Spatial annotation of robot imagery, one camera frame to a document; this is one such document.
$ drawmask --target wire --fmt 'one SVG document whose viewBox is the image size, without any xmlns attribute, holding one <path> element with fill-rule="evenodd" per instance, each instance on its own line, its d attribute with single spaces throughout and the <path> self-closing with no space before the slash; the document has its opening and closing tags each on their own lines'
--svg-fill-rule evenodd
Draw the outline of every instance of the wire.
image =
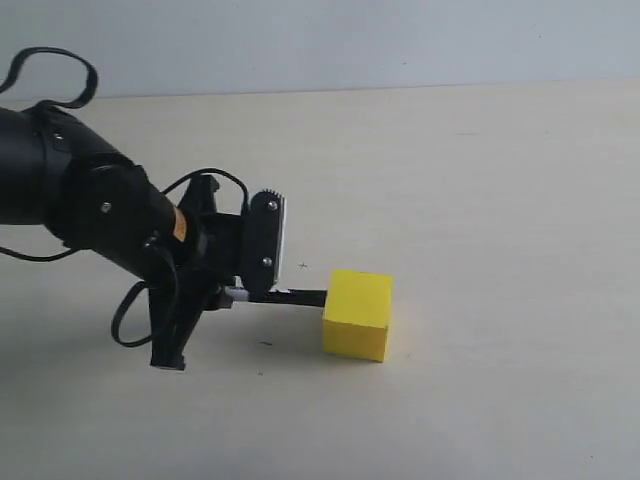
<svg viewBox="0 0 640 480">
<path fill-rule="evenodd" d="M 205 173 L 210 173 L 210 174 L 214 174 L 214 175 L 220 175 L 221 177 L 228 178 L 233 183 L 238 185 L 238 187 L 240 187 L 240 189 L 242 190 L 242 196 L 243 196 L 243 198 L 242 198 L 242 212 L 246 213 L 246 212 L 249 211 L 249 189 L 247 189 L 247 186 L 242 182 L 242 180 L 240 180 L 235 175 L 232 175 L 229 172 L 227 172 L 225 170 L 221 170 L 219 168 L 201 168 L 199 170 L 195 170 L 195 171 L 193 171 L 191 173 L 188 173 L 185 176 L 183 176 L 183 177 L 179 178 L 178 180 L 176 180 L 175 182 L 173 182 L 167 188 L 165 188 L 162 191 L 162 193 L 164 195 L 166 195 L 166 194 L 172 192 L 173 190 L 175 190 L 176 188 L 178 188 L 180 185 L 185 183 L 187 180 L 191 180 L 192 178 L 198 177 L 198 176 L 200 176 L 202 174 L 205 174 Z"/>
<path fill-rule="evenodd" d="M 169 301 L 169 308 L 167 308 L 164 319 L 162 320 L 160 326 L 155 330 L 152 328 L 151 333 L 146 337 L 143 337 L 139 340 L 133 340 L 131 342 L 126 342 L 122 340 L 120 337 L 120 327 L 122 326 L 122 321 L 124 320 L 124 316 L 133 305 L 133 302 L 138 298 L 138 295 L 142 293 L 143 290 L 150 290 L 151 286 L 149 283 L 145 281 L 141 281 L 136 283 L 129 292 L 125 295 L 120 302 L 120 305 L 116 309 L 116 312 L 113 315 L 113 319 L 111 320 L 111 338 L 118 344 L 126 348 L 136 348 L 141 347 L 142 345 L 146 345 L 149 342 L 152 342 L 158 336 L 162 335 L 172 323 L 172 316 L 176 309 L 176 305 L 178 304 L 178 297 L 180 295 L 180 283 L 178 281 L 178 272 L 176 270 L 176 265 L 171 258 L 171 255 L 165 248 L 157 248 L 151 247 L 156 253 L 160 255 L 160 257 L 165 261 L 167 266 L 171 270 L 171 280 L 172 280 L 172 292 L 171 292 L 171 300 Z"/>
<path fill-rule="evenodd" d="M 27 262 L 36 262 L 36 263 L 48 263 L 55 262 L 56 260 L 62 260 L 63 258 L 70 257 L 74 253 L 79 252 L 77 249 L 69 249 L 64 252 L 57 253 L 55 255 L 49 255 L 47 257 L 37 257 L 34 255 L 27 255 L 25 253 L 16 252 L 15 250 L 11 250 L 9 248 L 0 247 L 0 254 L 8 255 L 13 258 L 17 258 L 18 260 L 25 260 Z"/>
</svg>

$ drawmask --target yellow foam block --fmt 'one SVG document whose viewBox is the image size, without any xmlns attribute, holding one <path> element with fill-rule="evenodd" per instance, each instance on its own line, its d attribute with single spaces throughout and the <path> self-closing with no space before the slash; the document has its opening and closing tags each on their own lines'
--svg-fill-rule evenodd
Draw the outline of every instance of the yellow foam block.
<svg viewBox="0 0 640 480">
<path fill-rule="evenodd" d="M 324 351 L 383 362 L 392 289 L 389 275 L 334 271 L 324 308 Z"/>
</svg>

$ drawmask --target white table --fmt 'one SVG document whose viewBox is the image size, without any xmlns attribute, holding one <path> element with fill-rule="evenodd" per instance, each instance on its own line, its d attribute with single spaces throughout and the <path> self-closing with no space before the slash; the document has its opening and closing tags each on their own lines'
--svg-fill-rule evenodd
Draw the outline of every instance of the white table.
<svg viewBox="0 0 640 480">
<path fill-rule="evenodd" d="M 2 478 L 638 478 L 640 81 L 114 99 L 81 117 L 159 186 L 217 166 L 285 194 L 281 286 L 394 275 L 389 358 L 322 354 L 317 310 L 238 305 L 202 318 L 185 373 L 158 371 L 109 337 L 129 274 L 91 253 L 1 259 Z M 0 244 L 58 249 L 38 227 Z M 145 332 L 144 302 L 133 317 Z"/>
</svg>

